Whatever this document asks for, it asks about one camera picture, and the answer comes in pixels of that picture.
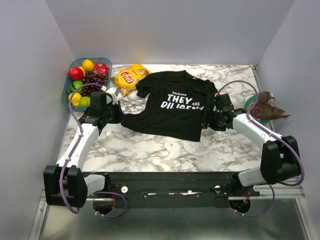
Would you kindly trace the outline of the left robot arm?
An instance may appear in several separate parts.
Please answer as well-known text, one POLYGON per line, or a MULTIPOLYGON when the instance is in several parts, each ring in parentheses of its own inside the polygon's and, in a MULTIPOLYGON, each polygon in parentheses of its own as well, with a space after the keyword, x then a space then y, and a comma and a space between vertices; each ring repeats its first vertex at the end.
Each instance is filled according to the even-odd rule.
POLYGON ((77 214, 87 197, 97 194, 104 198, 110 194, 107 174, 83 174, 88 153, 107 124, 118 124, 122 112, 114 87, 93 92, 90 105, 82 117, 77 118, 78 129, 66 152, 55 165, 43 171, 45 199, 48 205, 66 206, 77 214))

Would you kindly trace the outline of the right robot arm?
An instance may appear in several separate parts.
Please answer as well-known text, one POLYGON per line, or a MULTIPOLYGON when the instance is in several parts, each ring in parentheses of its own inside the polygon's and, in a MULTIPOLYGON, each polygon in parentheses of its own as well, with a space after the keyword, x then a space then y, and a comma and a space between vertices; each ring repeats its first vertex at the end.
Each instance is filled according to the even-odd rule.
POLYGON ((241 196, 248 187, 284 184, 293 177, 303 177, 297 140, 273 132, 248 115, 243 108, 235 109, 228 94, 217 94, 205 109, 204 128, 224 132, 233 129, 255 144, 261 151, 260 165, 238 172, 230 183, 230 191, 241 196))

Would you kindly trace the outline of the black printed t-shirt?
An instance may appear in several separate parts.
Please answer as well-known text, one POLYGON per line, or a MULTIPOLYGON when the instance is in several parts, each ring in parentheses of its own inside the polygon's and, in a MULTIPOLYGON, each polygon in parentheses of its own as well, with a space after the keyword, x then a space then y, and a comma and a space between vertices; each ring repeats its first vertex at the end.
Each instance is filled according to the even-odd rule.
POLYGON ((121 125, 150 135, 198 142, 205 117, 218 92, 210 80, 187 71, 151 73, 136 84, 137 96, 147 98, 137 114, 125 114, 121 125))

